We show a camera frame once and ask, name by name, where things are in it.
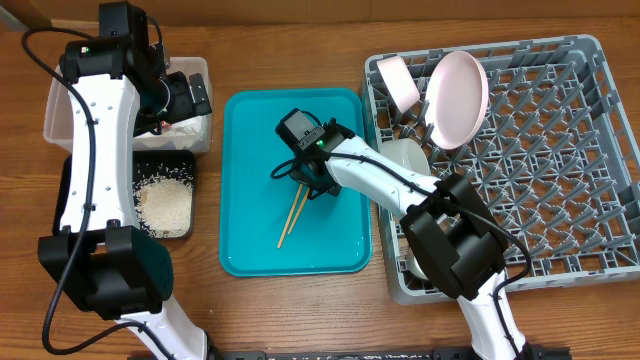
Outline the white napkin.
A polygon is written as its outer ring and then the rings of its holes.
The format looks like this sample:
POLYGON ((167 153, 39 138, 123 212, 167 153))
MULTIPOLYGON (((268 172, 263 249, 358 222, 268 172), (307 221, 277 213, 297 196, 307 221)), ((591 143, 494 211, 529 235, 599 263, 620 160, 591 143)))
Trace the white napkin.
POLYGON ((185 136, 198 136, 204 132, 205 126, 209 124, 210 116, 196 116, 180 122, 171 124, 171 128, 168 131, 162 131, 160 135, 154 135, 151 132, 146 132, 138 135, 138 138, 173 138, 173 137, 185 137, 185 136))

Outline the grey bowl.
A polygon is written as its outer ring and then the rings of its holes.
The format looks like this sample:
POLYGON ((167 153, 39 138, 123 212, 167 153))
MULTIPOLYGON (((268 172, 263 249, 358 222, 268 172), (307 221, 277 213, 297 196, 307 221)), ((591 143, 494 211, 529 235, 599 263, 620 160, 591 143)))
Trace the grey bowl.
POLYGON ((410 138, 383 142, 380 146, 380 153, 408 170, 426 176, 431 175, 423 149, 410 138))

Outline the pile of rice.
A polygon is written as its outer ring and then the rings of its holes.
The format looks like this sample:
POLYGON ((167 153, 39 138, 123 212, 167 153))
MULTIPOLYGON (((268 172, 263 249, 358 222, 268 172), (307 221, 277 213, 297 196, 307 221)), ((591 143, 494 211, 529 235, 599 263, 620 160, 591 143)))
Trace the pile of rice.
POLYGON ((192 222, 194 175, 161 166, 134 182, 134 205, 141 229, 156 239, 185 237, 192 222))

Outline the small pink bowl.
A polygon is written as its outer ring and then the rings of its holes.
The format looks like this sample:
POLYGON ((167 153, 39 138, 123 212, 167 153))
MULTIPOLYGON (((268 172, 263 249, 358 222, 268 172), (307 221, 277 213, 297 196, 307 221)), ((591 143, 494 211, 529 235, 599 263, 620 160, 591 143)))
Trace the small pink bowl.
POLYGON ((376 63, 383 82, 401 114, 420 100, 420 92, 400 56, 393 56, 376 63))

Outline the white cup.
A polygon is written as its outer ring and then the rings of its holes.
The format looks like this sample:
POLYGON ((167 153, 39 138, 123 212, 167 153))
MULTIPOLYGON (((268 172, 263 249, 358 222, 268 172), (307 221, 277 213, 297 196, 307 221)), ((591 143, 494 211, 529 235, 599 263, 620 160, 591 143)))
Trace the white cup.
POLYGON ((422 271, 420 265, 418 264, 417 258, 414 254, 414 252, 409 249, 407 251, 406 257, 405 257, 405 263, 406 263, 406 268, 407 270, 416 278, 419 278, 423 281, 427 281, 428 277, 424 274, 424 272, 422 271))

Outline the large white plate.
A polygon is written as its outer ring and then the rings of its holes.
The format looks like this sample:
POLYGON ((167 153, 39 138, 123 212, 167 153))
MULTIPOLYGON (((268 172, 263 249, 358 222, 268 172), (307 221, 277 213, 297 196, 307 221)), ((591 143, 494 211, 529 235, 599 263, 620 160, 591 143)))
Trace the large white plate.
POLYGON ((465 51, 447 54, 429 79, 425 100, 425 122, 433 126, 433 143, 445 150, 467 144, 478 132, 488 106, 484 68, 465 51))

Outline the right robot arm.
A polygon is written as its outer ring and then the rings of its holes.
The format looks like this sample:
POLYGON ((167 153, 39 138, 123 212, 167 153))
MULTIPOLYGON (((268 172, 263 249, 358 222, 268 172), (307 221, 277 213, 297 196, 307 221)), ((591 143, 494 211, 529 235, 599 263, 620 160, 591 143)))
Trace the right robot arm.
POLYGON ((343 188, 361 193, 400 220, 420 271, 461 307, 481 359, 522 359, 527 341, 505 294, 512 283, 504 253, 516 240, 500 227, 473 185, 408 170, 336 121, 295 108, 276 133, 292 159, 271 173, 290 176, 318 197, 343 188))

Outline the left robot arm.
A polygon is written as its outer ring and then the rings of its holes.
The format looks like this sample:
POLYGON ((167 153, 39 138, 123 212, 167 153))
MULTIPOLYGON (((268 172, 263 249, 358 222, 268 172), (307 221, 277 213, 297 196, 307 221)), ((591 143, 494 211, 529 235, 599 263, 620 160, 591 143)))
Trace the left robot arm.
POLYGON ((168 249, 139 226, 133 197, 133 140, 164 124, 208 115, 200 74, 170 72, 157 23, 126 1, 99 7, 99 32, 74 32, 53 69, 73 110, 66 202, 57 229, 38 242, 55 296, 129 329, 157 358, 212 359, 208 333, 173 294, 168 249))

